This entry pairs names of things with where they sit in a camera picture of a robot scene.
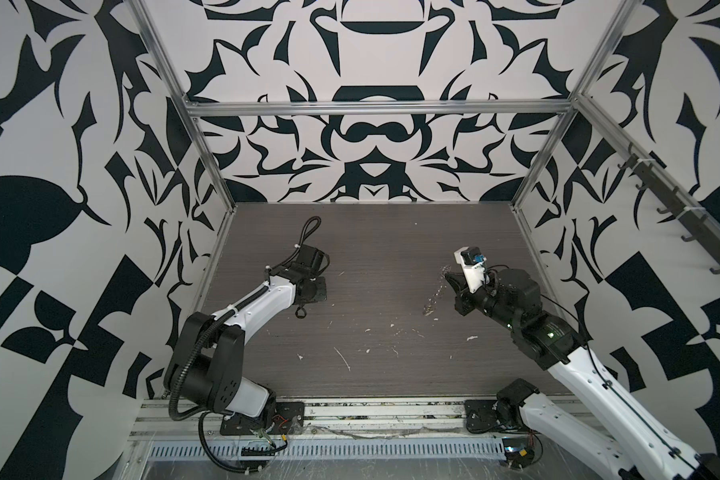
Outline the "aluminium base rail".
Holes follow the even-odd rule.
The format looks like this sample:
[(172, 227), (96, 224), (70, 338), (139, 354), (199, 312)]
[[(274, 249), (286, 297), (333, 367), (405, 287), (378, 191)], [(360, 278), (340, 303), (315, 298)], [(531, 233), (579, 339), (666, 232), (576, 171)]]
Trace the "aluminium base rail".
[[(303, 399), (301, 414), (280, 413), (274, 425), (289, 434), (334, 437), (405, 437), (466, 433), (465, 397), (382, 397)], [(191, 439), (198, 418), (173, 421), (165, 400), (141, 405), (130, 440)]]

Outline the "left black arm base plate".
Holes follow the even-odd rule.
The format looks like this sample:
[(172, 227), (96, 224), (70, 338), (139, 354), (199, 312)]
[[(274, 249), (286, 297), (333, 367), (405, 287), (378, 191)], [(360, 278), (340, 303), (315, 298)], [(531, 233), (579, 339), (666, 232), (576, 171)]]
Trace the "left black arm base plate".
[(287, 434), (292, 428), (300, 428), (305, 416), (304, 402), (269, 401), (255, 417), (235, 413), (225, 415), (220, 434), (222, 436), (254, 435), (263, 430), (267, 434)]

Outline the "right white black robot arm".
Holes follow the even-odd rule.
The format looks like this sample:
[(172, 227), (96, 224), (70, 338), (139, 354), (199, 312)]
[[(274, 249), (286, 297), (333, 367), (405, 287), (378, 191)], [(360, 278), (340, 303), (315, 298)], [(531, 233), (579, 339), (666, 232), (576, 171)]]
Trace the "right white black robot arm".
[(720, 479), (720, 458), (699, 453), (651, 415), (608, 371), (566, 320), (546, 311), (545, 295), (524, 270), (467, 265), (448, 272), (454, 308), (506, 328), (513, 344), (564, 385), (603, 426), (598, 431), (518, 379), (498, 400), (521, 423), (563, 447), (603, 479)]

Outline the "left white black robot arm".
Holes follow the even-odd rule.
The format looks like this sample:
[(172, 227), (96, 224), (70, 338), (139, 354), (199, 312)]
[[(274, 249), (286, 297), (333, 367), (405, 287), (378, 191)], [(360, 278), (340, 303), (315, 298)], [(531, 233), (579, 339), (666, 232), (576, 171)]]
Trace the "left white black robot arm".
[(245, 347), (280, 312), (294, 307), (303, 318), (306, 305), (326, 301), (324, 272), (330, 263), (327, 253), (301, 245), (240, 300), (211, 314), (190, 315), (164, 375), (171, 420), (216, 413), (269, 422), (275, 394), (243, 376)]

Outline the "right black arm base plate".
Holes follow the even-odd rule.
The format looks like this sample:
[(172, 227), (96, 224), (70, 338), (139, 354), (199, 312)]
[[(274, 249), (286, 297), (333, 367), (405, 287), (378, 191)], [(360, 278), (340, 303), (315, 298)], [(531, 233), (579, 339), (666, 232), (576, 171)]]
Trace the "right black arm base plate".
[(470, 399), (464, 402), (465, 428), (471, 434), (529, 433), (521, 403), (508, 399)]

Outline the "black wall hook rail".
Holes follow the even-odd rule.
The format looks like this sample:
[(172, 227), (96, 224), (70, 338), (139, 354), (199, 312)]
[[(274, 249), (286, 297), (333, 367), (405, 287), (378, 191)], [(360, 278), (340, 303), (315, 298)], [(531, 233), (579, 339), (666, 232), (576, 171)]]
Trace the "black wall hook rail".
[(637, 178), (637, 190), (649, 192), (659, 202), (657, 214), (679, 222), (685, 229), (681, 239), (698, 244), (716, 262), (709, 269), (710, 273), (720, 275), (720, 222), (656, 159), (641, 158), (632, 151), (632, 147), (630, 144), (628, 157), (619, 165), (619, 170)]

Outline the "small green circuit board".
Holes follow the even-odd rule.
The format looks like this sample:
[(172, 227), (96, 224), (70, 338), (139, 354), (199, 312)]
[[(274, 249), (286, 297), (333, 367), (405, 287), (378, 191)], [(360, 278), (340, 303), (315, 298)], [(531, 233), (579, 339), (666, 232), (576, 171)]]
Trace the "small green circuit board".
[(524, 470), (536, 463), (536, 452), (526, 440), (503, 438), (503, 464), (512, 470)]

